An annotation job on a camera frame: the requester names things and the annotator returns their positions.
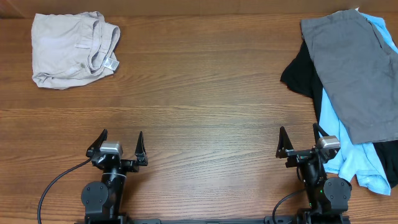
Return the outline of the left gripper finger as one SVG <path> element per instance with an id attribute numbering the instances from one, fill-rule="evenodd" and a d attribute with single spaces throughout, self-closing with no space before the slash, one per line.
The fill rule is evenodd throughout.
<path id="1" fill-rule="evenodd" d="M 148 165 L 147 153 L 144 147 L 144 135 L 142 131 L 139 133 L 139 137 L 136 144 L 135 155 L 137 159 L 136 162 L 139 166 Z"/>
<path id="2" fill-rule="evenodd" d="M 107 140 L 108 130 L 103 129 L 99 137 L 88 147 L 86 157 L 93 157 L 96 152 L 100 151 L 102 143 Z"/>

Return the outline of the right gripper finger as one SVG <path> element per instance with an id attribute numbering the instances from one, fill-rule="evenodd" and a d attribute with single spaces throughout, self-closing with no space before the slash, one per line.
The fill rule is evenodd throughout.
<path id="1" fill-rule="evenodd" d="M 293 145 L 289 139 L 289 136 L 283 126 L 279 129 L 279 142 L 276 150 L 276 158 L 286 158 L 289 153 L 294 151 Z"/>
<path id="2" fill-rule="evenodd" d="M 317 143 L 321 137 L 329 136 L 329 134 L 324 131 L 318 123 L 313 124 L 313 133 L 315 137 L 315 142 Z"/>

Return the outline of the grey shorts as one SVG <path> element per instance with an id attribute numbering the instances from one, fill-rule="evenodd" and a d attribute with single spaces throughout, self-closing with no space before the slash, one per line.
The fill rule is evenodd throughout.
<path id="1" fill-rule="evenodd" d="M 397 52 L 357 10 L 300 22 L 322 85 L 351 142 L 397 139 Z"/>

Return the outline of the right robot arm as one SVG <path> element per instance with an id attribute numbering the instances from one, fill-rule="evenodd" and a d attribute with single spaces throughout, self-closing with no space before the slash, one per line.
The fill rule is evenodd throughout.
<path id="1" fill-rule="evenodd" d="M 317 123 L 313 124 L 315 145 L 311 149 L 296 151 L 282 126 L 279 129 L 279 142 L 275 156 L 286 159 L 287 168 L 296 168 L 303 189 L 281 199 L 272 211 L 272 221 L 278 223 L 276 211 L 287 199 L 302 192 L 307 194 L 308 208 L 300 208 L 289 219 L 295 224 L 349 223 L 349 217 L 343 216 L 348 210 L 352 185 L 340 177 L 328 177 L 324 164 L 335 158 L 340 150 L 340 141 L 336 136 L 327 134 Z"/>

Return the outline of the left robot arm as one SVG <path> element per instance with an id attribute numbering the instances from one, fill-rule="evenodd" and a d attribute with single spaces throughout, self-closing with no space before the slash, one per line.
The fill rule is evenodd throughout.
<path id="1" fill-rule="evenodd" d="M 103 130 L 86 151 L 92 165 L 103 173 L 100 181 L 90 182 L 82 190 L 85 223 L 129 223 L 128 215 L 120 212 L 127 173 L 148 165 L 143 133 L 139 133 L 135 159 L 123 159 L 121 143 L 109 141 L 107 136 L 108 131 Z"/>

